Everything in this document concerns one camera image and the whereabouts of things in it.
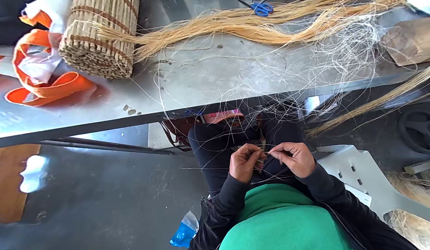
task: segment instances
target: plastic chair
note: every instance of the plastic chair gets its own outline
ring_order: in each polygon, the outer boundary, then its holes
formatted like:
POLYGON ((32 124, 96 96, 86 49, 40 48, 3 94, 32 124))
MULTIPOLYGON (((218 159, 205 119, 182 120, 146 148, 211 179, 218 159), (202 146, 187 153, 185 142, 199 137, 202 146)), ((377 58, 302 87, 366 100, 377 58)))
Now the plastic chair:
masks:
POLYGON ((318 163, 345 184, 371 196, 369 207, 382 221, 385 213, 401 209, 430 222, 430 208, 400 194, 368 151, 357 150, 354 145, 317 147, 317 151, 334 152, 318 163))

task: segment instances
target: black wheel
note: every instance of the black wheel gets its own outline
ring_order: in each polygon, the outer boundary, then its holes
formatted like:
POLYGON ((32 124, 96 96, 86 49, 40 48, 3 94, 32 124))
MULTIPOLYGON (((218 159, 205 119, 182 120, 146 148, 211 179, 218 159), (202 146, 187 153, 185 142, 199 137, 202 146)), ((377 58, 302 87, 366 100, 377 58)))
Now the black wheel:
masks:
POLYGON ((398 120, 398 130, 403 142, 413 151, 430 154, 430 113, 410 110, 398 120))

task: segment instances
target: blue plastic bag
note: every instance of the blue plastic bag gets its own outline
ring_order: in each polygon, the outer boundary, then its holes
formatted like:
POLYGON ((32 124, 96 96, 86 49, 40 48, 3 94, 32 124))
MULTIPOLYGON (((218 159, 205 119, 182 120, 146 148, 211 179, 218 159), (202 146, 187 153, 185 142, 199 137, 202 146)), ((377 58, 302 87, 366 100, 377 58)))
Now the blue plastic bag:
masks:
POLYGON ((190 240, 195 237, 198 228, 199 223, 195 215, 192 211, 187 212, 169 243, 175 247, 189 247, 190 240))

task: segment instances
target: finger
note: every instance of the finger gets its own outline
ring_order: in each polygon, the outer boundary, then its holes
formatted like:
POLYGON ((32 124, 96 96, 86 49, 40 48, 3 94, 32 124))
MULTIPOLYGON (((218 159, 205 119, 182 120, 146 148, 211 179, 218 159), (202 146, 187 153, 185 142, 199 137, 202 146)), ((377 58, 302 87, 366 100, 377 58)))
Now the finger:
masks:
POLYGON ((262 161, 265 161, 265 160, 267 160, 267 155, 264 152, 262 152, 259 159, 262 161))
POLYGON ((283 162, 284 164, 286 164, 286 166, 288 166, 289 168, 294 166, 296 163, 295 160, 291 156, 289 156, 285 153, 276 151, 276 152, 271 152, 270 154, 274 158, 277 158, 278 160, 280 160, 280 162, 283 162))
POLYGON ((257 146, 257 145, 246 143, 246 144, 244 144, 243 146, 241 146, 241 147, 237 150, 237 152, 238 152, 238 153, 240 153, 240 154, 245 154, 245 155, 247 155, 247 154, 250 154, 251 152, 255 152, 255 151, 257 151, 258 149, 259 149, 259 148, 258 148, 258 146, 257 146))
POLYGON ((256 163, 255 163, 255 167, 256 167, 257 169, 262 169, 262 168, 264 167, 264 164, 262 164, 261 162, 256 162, 256 163))
POLYGON ((302 143, 283 142, 273 147, 269 152, 288 151, 291 154, 295 154, 298 150, 300 150, 301 146, 302 143))
POLYGON ((247 160, 246 165, 248 167, 253 167, 255 163, 258 161, 258 158, 260 157, 261 153, 262 153, 261 151, 257 151, 253 153, 247 160))

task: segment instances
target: scissors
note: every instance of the scissors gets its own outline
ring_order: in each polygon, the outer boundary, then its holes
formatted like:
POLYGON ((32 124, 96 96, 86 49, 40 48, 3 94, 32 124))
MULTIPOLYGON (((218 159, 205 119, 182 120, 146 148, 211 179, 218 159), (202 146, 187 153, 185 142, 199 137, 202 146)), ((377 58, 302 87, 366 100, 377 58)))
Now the scissors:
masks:
POLYGON ((265 1, 262 1, 261 3, 254 3, 248 4, 244 1, 238 0, 238 2, 244 4, 245 6, 248 6, 249 8, 253 9, 255 11, 255 14, 258 16, 268 16, 269 14, 273 13, 273 7, 270 4, 264 3, 265 1))

